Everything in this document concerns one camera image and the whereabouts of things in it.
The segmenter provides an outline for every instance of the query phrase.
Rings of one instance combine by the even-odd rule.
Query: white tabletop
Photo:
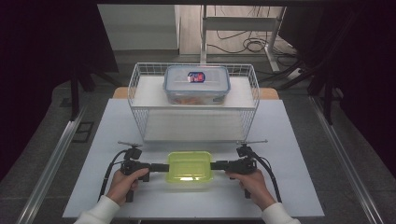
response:
[[[290,126],[283,102],[261,101],[247,140],[267,139],[268,143],[250,145],[271,162],[283,204],[293,217],[324,216],[303,156]],[[65,208],[64,217],[78,217],[97,202],[106,168],[126,146],[118,141],[143,144],[140,161],[166,163],[172,151],[203,150],[213,161],[239,159],[234,143],[143,143],[127,100],[110,99],[92,142],[78,182]],[[268,174],[267,187],[275,195]],[[125,204],[116,217],[133,219],[251,219],[261,216],[260,209],[248,199],[236,180],[223,171],[213,171],[206,184],[169,184],[165,174],[152,173],[148,183],[139,183],[134,202]]]

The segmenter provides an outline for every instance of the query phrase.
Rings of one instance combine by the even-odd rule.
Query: white wire basket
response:
[[[231,89],[224,104],[169,104],[163,81],[171,65],[225,67]],[[128,103],[145,142],[244,141],[259,102],[259,84],[251,64],[137,63],[128,88]]]

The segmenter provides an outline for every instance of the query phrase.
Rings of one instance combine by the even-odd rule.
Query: shelf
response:
[[[231,89],[223,105],[171,105],[163,90],[163,76],[141,76],[132,107],[166,109],[246,109],[254,110],[255,104],[248,77],[230,77]]]

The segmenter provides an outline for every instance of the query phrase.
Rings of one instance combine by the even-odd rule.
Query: metal rail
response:
[[[352,161],[347,155],[346,150],[344,149],[340,139],[338,138],[337,133],[335,132],[333,126],[329,125],[326,118],[322,113],[322,106],[320,104],[318,97],[310,96],[312,105],[314,106],[320,123],[323,126],[325,133],[328,135],[332,147],[334,148],[335,154],[337,155],[341,165],[343,166],[344,171],[346,172],[346,176],[349,179],[349,183],[354,189],[358,199],[361,203],[361,207],[363,208],[364,213],[369,219],[370,223],[379,224],[384,223],[382,217],[380,216],[378,209],[376,208],[375,202],[370,195],[368,189],[364,186],[364,183],[361,181],[361,177],[353,166]]]
[[[83,104],[83,107],[79,110],[75,120],[70,120],[67,123],[64,133],[59,139],[59,142],[56,145],[56,148],[53,150],[43,173],[35,184],[32,194],[21,211],[20,217],[16,222],[17,224],[29,224],[34,221],[35,215],[37,215],[38,209],[44,201],[47,191],[50,188],[50,184],[52,183],[52,180],[55,177],[59,166],[61,165],[64,154],[67,151],[70,142],[72,141],[73,135],[76,132],[79,123],[81,122],[86,108],[87,104]]]

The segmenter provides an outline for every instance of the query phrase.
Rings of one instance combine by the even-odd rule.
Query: wall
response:
[[[178,49],[178,6],[98,5],[113,50]]]

